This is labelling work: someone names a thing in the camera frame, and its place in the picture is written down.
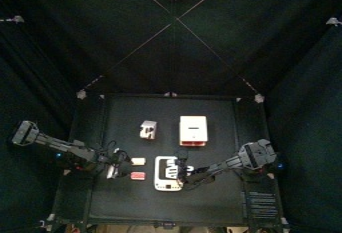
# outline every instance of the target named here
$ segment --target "black table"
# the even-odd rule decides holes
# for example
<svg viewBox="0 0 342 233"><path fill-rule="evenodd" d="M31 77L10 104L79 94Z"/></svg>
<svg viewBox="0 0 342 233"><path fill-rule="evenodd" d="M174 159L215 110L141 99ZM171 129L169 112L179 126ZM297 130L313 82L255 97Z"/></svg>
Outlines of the black table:
<svg viewBox="0 0 342 233"><path fill-rule="evenodd" d="M245 184L234 172L191 191L163 192L154 188L155 157L173 156L179 150L181 116L206 116L209 142L189 147L189 165L203 167L230 158L239 147L269 138L263 107L253 99L227 97L159 97L92 95L80 100L71 139L103 147L116 147L131 157L145 157L136 167L145 181L128 177L106 179L86 174L63 176L55 202L59 223L161 225L246 225ZM155 140L139 137L145 120L158 122Z"/></svg>

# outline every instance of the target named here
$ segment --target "white object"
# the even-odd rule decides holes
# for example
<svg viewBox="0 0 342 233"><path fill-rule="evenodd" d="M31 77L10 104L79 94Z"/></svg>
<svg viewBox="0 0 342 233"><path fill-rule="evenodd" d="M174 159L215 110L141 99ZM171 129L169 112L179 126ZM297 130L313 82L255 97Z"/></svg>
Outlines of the white object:
<svg viewBox="0 0 342 233"><path fill-rule="evenodd" d="M134 157L131 160L132 160L132 165L145 165L146 164L145 157Z"/></svg>
<svg viewBox="0 0 342 233"><path fill-rule="evenodd" d="M182 116L179 122L179 145L206 146L207 141L207 117Z"/></svg>
<svg viewBox="0 0 342 233"><path fill-rule="evenodd" d="M141 138L154 140L155 131L157 131L157 122L146 120L141 125Z"/></svg>
<svg viewBox="0 0 342 233"><path fill-rule="evenodd" d="M263 103L265 102L265 97L261 94L257 94L254 97L254 100L257 103Z"/></svg>
<svg viewBox="0 0 342 233"><path fill-rule="evenodd" d="M80 90L78 93L76 93L76 96L79 99L84 99L87 97L87 92L84 90Z"/></svg>
<svg viewBox="0 0 342 233"><path fill-rule="evenodd" d="M183 183L177 180L178 166L175 156L158 156L155 158L155 189L159 191L179 191Z"/></svg>

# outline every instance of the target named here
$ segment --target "table surface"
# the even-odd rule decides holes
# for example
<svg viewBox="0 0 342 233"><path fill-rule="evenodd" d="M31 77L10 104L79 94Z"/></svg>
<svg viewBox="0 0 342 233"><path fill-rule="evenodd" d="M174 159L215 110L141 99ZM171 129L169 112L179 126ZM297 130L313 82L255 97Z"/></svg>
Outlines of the table surface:
<svg viewBox="0 0 342 233"><path fill-rule="evenodd" d="M207 98L163 98L131 96L88 97L80 101L72 127L72 138L102 146L115 140L116 147L131 157L145 157L145 181L128 177L106 179L103 172L90 184L88 218L115 221L171 221L197 225L243 224L242 182L234 172L217 176L211 184L194 190L163 192L154 188L155 157L173 156L179 148L181 116L206 116L209 142L205 147L189 147L189 165L209 166L230 158L246 142L266 138L267 130L259 104L253 100ZM139 137L145 120L157 121L157 138ZM78 204L75 192L82 195L72 176L63 192L63 213L68 217Z"/></svg>

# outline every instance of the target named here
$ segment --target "black enclosure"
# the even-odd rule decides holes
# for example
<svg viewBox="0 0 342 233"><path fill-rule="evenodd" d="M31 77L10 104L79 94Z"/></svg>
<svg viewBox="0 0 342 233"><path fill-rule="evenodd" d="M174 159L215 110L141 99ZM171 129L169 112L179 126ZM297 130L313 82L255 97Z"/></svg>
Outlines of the black enclosure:
<svg viewBox="0 0 342 233"><path fill-rule="evenodd" d="M169 102L177 102L181 111L187 105L178 99L187 95L229 96L234 103L242 98L254 104L255 95L265 96L261 127L269 125L286 161L279 176L285 216L297 232L340 232L342 25L326 23L330 18L342 22L341 4L0 0L0 231L39 232L39 220L48 217L59 196L55 153L7 141L18 121L36 122L60 139L86 138L78 131L91 128L103 113L83 111L82 104L94 97L174 92L178 98ZM76 93L87 98L78 99ZM83 112L88 121L76 127ZM104 133L114 123L104 120L103 127ZM114 135L106 133L100 140L124 137L123 132Z"/></svg>

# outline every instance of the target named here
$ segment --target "black curtain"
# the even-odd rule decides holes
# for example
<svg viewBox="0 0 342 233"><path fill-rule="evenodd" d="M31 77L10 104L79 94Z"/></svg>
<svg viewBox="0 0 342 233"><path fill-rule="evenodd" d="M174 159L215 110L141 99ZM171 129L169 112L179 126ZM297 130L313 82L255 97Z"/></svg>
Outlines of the black curtain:
<svg viewBox="0 0 342 233"><path fill-rule="evenodd" d="M332 26L267 99L271 138L289 162L281 177L298 232L341 232L342 27Z"/></svg>
<svg viewBox="0 0 342 233"><path fill-rule="evenodd" d="M14 15L0 3L0 18ZM51 213L60 170L52 152L14 146L8 138L20 120L67 138L75 94L30 29L14 22L0 22L0 65L0 231L35 232Z"/></svg>

